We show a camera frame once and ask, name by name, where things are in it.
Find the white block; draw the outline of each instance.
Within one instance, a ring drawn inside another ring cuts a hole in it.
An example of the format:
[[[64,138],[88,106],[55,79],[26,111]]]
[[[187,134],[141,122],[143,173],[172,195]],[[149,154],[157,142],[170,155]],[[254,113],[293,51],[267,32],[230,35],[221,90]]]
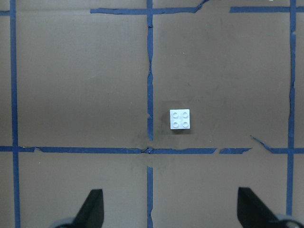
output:
[[[190,109],[170,110],[171,129],[190,129]]]

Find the white object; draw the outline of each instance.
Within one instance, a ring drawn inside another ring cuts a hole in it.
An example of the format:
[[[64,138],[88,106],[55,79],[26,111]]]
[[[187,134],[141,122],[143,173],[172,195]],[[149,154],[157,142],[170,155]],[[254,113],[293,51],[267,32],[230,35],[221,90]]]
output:
[[[190,109],[170,110],[171,129],[190,129]]]

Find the white lego brick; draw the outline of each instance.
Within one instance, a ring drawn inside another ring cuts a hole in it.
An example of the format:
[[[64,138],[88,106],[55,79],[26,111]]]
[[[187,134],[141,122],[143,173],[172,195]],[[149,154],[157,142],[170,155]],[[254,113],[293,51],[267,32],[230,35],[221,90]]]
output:
[[[190,129],[190,109],[170,110],[171,129]]]

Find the black object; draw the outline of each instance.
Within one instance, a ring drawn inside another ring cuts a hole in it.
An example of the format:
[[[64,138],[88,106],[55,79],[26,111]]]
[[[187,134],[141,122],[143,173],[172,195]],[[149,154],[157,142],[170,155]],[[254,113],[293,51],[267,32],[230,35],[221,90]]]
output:
[[[250,188],[238,188],[237,218],[243,228],[304,228],[292,217],[280,220]]]
[[[104,197],[102,189],[91,190],[72,224],[56,228],[100,228],[104,222]]]

